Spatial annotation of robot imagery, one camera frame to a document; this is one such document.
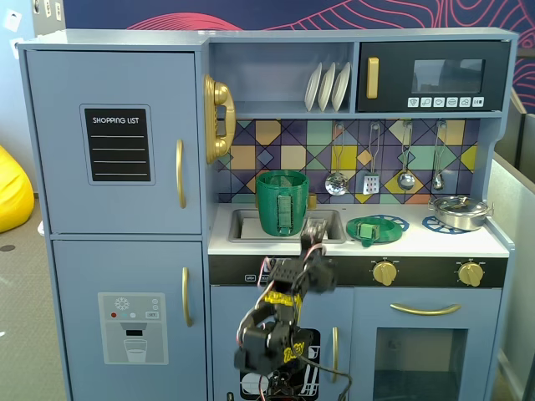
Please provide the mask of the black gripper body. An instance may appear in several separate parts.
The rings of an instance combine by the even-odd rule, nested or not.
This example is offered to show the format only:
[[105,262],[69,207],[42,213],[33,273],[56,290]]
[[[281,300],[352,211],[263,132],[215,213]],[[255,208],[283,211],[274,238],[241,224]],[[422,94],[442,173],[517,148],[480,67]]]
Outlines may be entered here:
[[303,269],[298,275],[298,293],[332,292],[336,287],[336,263],[327,257],[326,246],[310,235],[301,236],[300,243]]

